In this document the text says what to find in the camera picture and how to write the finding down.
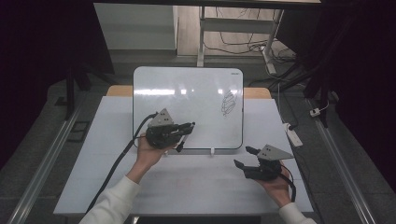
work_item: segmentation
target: black curtain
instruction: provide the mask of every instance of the black curtain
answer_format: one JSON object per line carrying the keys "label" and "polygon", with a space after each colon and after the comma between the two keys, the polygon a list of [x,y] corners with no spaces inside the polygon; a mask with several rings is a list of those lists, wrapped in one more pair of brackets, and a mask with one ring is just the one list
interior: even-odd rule
{"label": "black curtain", "polygon": [[395,9],[392,1],[365,2],[332,60],[332,89],[340,119],[396,192]]}
{"label": "black curtain", "polygon": [[93,3],[0,1],[3,167],[47,101],[50,85],[89,64],[114,73]]}

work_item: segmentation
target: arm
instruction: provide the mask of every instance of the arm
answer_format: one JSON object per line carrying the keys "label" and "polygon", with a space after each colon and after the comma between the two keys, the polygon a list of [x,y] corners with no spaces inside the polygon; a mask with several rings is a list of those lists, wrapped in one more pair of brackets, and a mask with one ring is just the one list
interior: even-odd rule
{"label": "arm", "polygon": [[[282,174],[289,178],[289,172],[282,167]],[[278,177],[271,181],[256,180],[268,195],[279,206],[279,214],[282,219],[288,224],[314,224],[313,219],[305,217],[300,210],[298,210],[295,203],[291,202],[289,195],[289,184]]]}
{"label": "arm", "polygon": [[149,145],[145,135],[140,135],[136,162],[131,170],[114,187],[105,189],[99,196],[96,205],[80,223],[123,223],[130,215],[134,197],[140,190],[138,185],[144,174],[156,164],[166,150],[156,149]]}

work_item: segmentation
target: whiteboard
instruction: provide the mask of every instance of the whiteboard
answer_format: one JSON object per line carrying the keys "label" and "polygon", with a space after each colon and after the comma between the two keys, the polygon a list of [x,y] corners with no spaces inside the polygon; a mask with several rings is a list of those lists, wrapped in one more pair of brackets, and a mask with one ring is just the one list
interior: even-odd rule
{"label": "whiteboard", "polygon": [[166,108],[175,124],[195,122],[184,148],[239,148],[243,90],[239,69],[138,67],[134,71],[133,132],[146,116]]}

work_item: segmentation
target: white cable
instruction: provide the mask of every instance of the white cable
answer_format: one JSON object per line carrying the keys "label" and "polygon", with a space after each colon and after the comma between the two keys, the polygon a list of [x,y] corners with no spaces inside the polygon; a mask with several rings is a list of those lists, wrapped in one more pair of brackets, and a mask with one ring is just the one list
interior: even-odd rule
{"label": "white cable", "polygon": [[284,123],[285,120],[283,120],[282,114],[280,113],[280,99],[279,99],[279,96],[280,96],[280,92],[279,92],[279,83],[277,83],[277,108],[278,108],[278,111],[279,111],[280,119],[281,119],[282,122]]}
{"label": "white cable", "polygon": [[327,105],[325,107],[321,108],[319,111],[326,109],[328,106],[329,106],[329,100],[327,101]]}

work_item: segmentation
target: wall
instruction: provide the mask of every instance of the wall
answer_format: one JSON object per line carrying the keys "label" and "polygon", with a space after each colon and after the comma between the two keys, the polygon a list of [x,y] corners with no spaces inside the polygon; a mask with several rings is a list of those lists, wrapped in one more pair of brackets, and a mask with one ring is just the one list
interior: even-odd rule
{"label": "wall", "polygon": [[172,6],[95,3],[108,49],[176,49]]}

